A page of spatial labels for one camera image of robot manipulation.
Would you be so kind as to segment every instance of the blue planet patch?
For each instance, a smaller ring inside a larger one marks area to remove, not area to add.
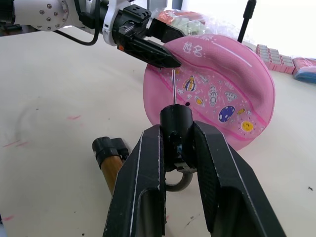
[[[226,106],[219,112],[218,119],[220,122],[227,122],[235,111],[234,106]]]

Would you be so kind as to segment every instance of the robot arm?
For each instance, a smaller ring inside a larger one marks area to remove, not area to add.
[[[184,34],[157,19],[147,24],[151,12],[134,0],[0,0],[0,21],[31,25],[41,31],[54,31],[77,43],[93,45],[99,34],[104,41],[144,62],[161,68],[180,67],[180,62],[163,46],[145,37],[168,42]],[[75,26],[94,34],[91,42],[83,42],[62,31]]]

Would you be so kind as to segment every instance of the white table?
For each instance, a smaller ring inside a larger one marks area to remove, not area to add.
[[[86,47],[39,32],[2,37],[0,44],[0,213],[9,219],[8,236],[102,236],[111,195],[91,143],[122,137],[134,147],[151,126],[142,96],[146,64],[102,38]],[[313,237],[316,86],[271,73],[272,122],[239,153],[287,236]],[[167,177],[175,181],[180,174]],[[183,192],[167,194],[167,215],[166,236],[209,236],[196,176]]]

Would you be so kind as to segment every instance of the black pole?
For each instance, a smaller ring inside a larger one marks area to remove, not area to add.
[[[245,35],[247,25],[249,20],[252,18],[253,11],[255,10],[257,0],[248,0],[245,12],[243,13],[243,23],[238,36],[238,42],[242,43],[243,37]]]

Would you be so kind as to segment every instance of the plastic bag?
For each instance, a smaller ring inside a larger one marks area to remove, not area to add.
[[[294,58],[294,78],[300,81],[316,83],[316,59]]]
[[[152,12],[152,17],[178,28],[187,36],[216,34],[237,39],[240,32],[240,28],[227,21],[193,11],[157,8]],[[244,41],[254,43],[247,34]]]

